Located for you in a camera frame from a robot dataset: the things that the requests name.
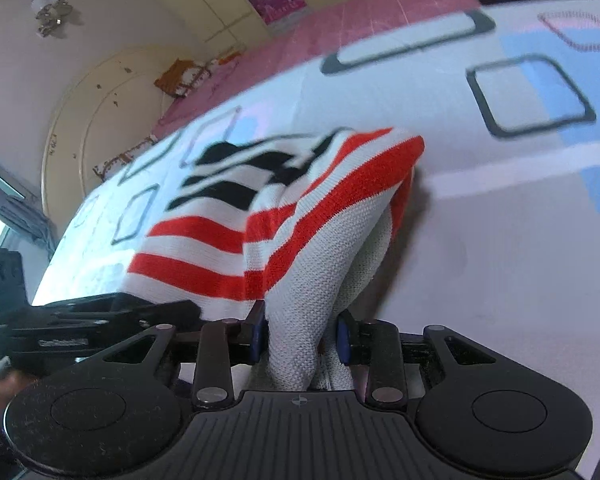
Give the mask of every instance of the headboard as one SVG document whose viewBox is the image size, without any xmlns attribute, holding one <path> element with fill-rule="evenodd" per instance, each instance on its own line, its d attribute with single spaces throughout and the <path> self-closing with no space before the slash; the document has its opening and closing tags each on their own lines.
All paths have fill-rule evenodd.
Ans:
<svg viewBox="0 0 600 480">
<path fill-rule="evenodd" d="M 172 102 L 154 80 L 178 57 L 190 59 L 191 52 L 174 46 L 123 50 L 65 93 L 51 121 L 42 161 L 43 210 L 58 237 L 82 200 L 101 183 L 93 167 L 151 134 Z"/>
</svg>

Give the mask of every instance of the cream wall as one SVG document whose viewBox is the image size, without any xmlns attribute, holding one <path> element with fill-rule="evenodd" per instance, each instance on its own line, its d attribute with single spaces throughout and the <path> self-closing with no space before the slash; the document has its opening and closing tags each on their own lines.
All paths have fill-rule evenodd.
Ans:
<svg viewBox="0 0 600 480">
<path fill-rule="evenodd" d="M 266 42 L 269 32 L 247 0 L 160 0 L 181 17 L 208 53 L 217 56 L 232 48 Z"/>
<path fill-rule="evenodd" d="M 42 153 L 53 111 L 71 82 L 119 50 L 138 44 L 201 41 L 158 0 L 70 0 L 81 25 L 64 39 L 39 38 L 30 0 L 0 0 L 0 163 L 40 193 Z"/>
</svg>

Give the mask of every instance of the red and white striped fabric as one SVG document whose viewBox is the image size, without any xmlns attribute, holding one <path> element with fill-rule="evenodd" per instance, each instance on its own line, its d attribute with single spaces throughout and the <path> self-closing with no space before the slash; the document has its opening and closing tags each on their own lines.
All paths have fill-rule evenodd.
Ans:
<svg viewBox="0 0 600 480">
<path fill-rule="evenodd" d="M 423 150 L 421 137 L 398 128 L 215 144 L 142 242 L 123 289 L 193 300 L 205 319 L 243 319 L 264 299 L 260 385 L 351 388 L 334 319 L 384 257 Z"/>
</svg>

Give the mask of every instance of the curtain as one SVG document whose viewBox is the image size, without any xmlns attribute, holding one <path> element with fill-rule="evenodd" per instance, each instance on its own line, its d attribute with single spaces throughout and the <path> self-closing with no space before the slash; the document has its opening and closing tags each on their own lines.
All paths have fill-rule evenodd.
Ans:
<svg viewBox="0 0 600 480">
<path fill-rule="evenodd" d="M 10 196 L 0 188 L 0 220 L 33 243 L 43 246 L 51 257 L 56 242 L 51 223 L 32 200 Z"/>
</svg>

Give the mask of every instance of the bed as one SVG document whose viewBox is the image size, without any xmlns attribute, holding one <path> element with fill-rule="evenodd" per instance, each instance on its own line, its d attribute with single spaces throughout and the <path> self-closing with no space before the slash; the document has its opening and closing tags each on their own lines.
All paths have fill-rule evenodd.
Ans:
<svg viewBox="0 0 600 480">
<path fill-rule="evenodd" d="M 34 303 L 123 290 L 211 143 L 343 126 L 404 126 L 426 142 L 418 213 L 385 292 L 361 301 L 402 332 L 444 324 L 573 389 L 594 417 L 578 468 L 589 478 L 600 459 L 600 0 L 394 28 L 202 112 L 88 194 Z"/>
<path fill-rule="evenodd" d="M 164 138 L 227 99 L 316 56 L 396 27 L 479 5 L 477 0 L 347 0 L 318 10 L 292 32 L 248 52 L 201 91 L 174 102 L 155 125 L 154 134 Z"/>
</svg>

